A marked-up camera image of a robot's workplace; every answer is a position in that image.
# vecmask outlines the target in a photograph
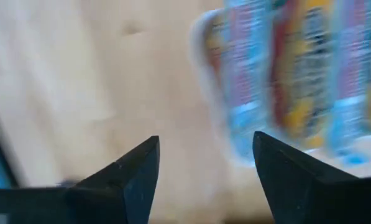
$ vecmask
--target wooden surface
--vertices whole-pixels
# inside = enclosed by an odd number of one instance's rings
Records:
[[[0,0],[0,136],[23,184],[86,177],[157,134],[151,219],[269,217],[255,169],[223,153],[228,142],[212,130],[187,58],[190,25],[217,7],[220,0]]]

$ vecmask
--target pack of bottles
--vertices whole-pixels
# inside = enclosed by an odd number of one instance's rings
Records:
[[[225,5],[216,60],[234,154],[253,164],[254,132],[265,131],[365,162],[354,143],[371,135],[371,0]]]

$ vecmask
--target clear plastic bottle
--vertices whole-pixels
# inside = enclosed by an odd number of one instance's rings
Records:
[[[235,155],[254,164],[254,131],[267,127],[265,85],[268,66],[268,0],[227,0],[228,50],[223,54],[223,87],[228,129]]]
[[[329,146],[347,163],[360,164],[366,158],[353,142],[364,135],[369,0],[339,0],[337,9]]]

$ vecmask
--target blurry bottle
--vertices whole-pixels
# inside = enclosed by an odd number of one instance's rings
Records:
[[[227,27],[223,35],[223,91],[228,127],[235,154],[254,164],[254,131],[265,131],[269,41],[268,0],[227,0]]]
[[[353,143],[364,135],[368,62],[369,0],[339,0],[336,68],[332,76],[333,108],[329,146],[346,162],[364,162]]]
[[[275,19],[272,117],[285,142],[297,148],[319,148],[326,141],[335,1],[287,0]]]

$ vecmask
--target colorful label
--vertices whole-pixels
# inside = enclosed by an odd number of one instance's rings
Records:
[[[227,1],[229,42],[223,74],[229,129],[236,153],[253,161],[252,138],[265,125],[262,108],[262,60],[267,56],[265,0]]]
[[[285,4],[274,31],[273,110],[289,137],[307,148],[324,143],[329,111],[332,0],[294,0]]]

